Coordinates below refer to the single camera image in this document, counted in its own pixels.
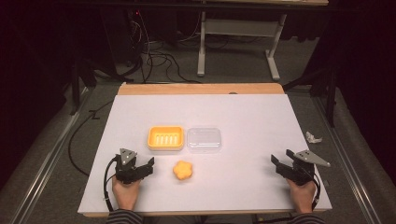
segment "black mount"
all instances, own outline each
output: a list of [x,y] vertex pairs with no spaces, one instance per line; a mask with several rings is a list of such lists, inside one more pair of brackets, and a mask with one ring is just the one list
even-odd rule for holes
[[314,179],[315,166],[313,163],[308,163],[294,157],[294,152],[286,149],[286,155],[293,160],[292,167],[280,163],[279,160],[271,155],[271,162],[276,166],[276,172],[283,177],[292,180],[297,185],[301,186]]
[[131,184],[153,173],[154,157],[146,165],[136,167],[136,155],[125,148],[121,148],[120,155],[116,155],[116,178],[124,184]]

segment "table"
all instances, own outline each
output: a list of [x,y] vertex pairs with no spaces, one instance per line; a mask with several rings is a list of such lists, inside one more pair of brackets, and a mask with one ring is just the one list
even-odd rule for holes
[[[255,3],[255,4],[278,4],[278,5],[297,5],[297,6],[327,6],[328,0],[207,0],[206,2],[220,3]],[[239,21],[239,20],[216,20],[207,19],[205,11],[201,14],[201,42],[198,55],[199,77],[205,75],[205,35],[248,35],[248,36],[268,36],[273,38],[271,49],[265,51],[265,57],[270,68],[271,76],[274,81],[279,81],[280,76],[277,72],[274,59],[277,43],[282,34],[287,14],[281,14],[278,21]]]
[[[196,154],[186,146],[173,152],[150,151],[149,128],[170,124],[185,131],[218,128],[220,151]],[[270,156],[286,161],[287,148],[296,152],[308,148],[289,98],[278,84],[122,85],[79,213],[87,217],[108,214],[103,177],[108,162],[121,147],[137,151],[138,166],[155,158],[154,174],[142,181],[135,209],[142,216],[291,211],[289,186],[276,174]],[[179,181],[173,176],[172,167],[178,160],[192,162],[192,178]],[[110,201],[116,205],[111,193]],[[317,209],[331,208],[323,189]]]

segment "yellow sponge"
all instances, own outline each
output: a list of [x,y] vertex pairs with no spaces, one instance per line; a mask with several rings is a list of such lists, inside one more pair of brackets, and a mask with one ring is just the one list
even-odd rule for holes
[[192,164],[187,161],[178,161],[174,166],[174,174],[179,180],[184,180],[191,177]]

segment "white table leg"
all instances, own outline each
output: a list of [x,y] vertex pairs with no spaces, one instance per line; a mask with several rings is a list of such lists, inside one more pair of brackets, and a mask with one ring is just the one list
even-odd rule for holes
[[279,76],[279,73],[277,72],[277,68],[276,68],[276,64],[275,64],[275,60],[274,60],[274,54],[275,54],[277,43],[279,42],[280,35],[282,34],[283,26],[285,25],[285,20],[286,20],[286,14],[283,14],[280,17],[278,26],[276,27],[273,46],[272,46],[271,50],[265,51],[265,56],[267,58],[268,66],[270,67],[271,76],[274,81],[280,80],[280,76]]

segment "wooden table edge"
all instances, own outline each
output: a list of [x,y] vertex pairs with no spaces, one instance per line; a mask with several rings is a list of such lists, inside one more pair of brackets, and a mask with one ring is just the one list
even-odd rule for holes
[[284,94],[278,83],[125,84],[118,95],[147,94]]

